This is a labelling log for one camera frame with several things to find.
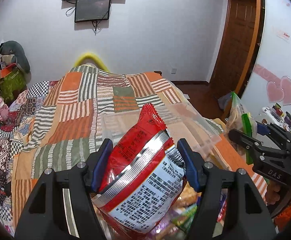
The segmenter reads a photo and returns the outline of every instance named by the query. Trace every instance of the door panel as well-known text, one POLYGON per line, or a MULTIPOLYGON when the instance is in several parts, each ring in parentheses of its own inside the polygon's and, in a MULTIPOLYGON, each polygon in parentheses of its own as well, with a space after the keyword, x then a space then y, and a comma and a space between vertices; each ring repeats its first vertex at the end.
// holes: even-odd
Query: door panel
POLYGON ((215 98, 236 89, 254 33, 256 0, 229 0, 229 3, 229 20, 210 81, 215 98))

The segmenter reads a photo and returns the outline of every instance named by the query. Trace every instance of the pink figurine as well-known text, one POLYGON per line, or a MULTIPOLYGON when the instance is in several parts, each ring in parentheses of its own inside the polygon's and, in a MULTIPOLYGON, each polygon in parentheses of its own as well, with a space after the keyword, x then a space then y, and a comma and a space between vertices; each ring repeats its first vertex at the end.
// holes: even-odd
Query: pink figurine
POLYGON ((9 117, 9 107, 4 103, 2 97, 0 97, 0 121, 5 123, 9 117))

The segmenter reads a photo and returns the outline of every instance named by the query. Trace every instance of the red snack bag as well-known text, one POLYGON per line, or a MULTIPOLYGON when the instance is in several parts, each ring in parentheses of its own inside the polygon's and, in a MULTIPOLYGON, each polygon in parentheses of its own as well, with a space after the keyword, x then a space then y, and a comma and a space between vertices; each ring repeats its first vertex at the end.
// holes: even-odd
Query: red snack bag
POLYGON ((183 159, 152 104, 111 153, 93 203, 127 239, 142 239, 183 189, 183 159))

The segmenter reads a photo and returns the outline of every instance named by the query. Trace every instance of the metal screw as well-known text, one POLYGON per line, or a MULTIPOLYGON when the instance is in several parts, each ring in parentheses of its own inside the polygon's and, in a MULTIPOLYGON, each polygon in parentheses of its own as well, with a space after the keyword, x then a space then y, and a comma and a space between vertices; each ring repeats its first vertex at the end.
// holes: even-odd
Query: metal screw
POLYGON ((80 169, 84 168, 85 165, 86 165, 85 162, 79 162, 79 163, 77 164, 77 166, 78 166, 80 169))
POLYGON ((210 169, 210 168, 213 167, 213 163, 211 163, 211 162, 206 162, 206 163, 204 163, 204 167, 206 167, 207 169, 210 169))
POLYGON ((243 168, 238 169, 238 173, 240 173, 241 175, 245 175, 247 174, 247 171, 243 168))
POLYGON ((52 169, 51 168, 46 168, 44 170, 44 173, 47 174, 47 175, 49 175, 51 172, 52 172, 52 169))

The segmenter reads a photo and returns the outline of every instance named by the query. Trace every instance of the human hand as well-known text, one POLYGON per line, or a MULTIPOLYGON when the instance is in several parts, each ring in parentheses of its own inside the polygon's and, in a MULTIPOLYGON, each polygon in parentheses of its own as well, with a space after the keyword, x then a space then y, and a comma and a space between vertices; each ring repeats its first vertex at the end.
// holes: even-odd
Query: human hand
POLYGON ((265 200, 268 205, 274 205, 277 201, 280 200, 279 191, 281 189, 281 185, 277 184, 274 181, 270 181, 270 184, 266 188, 265 200))

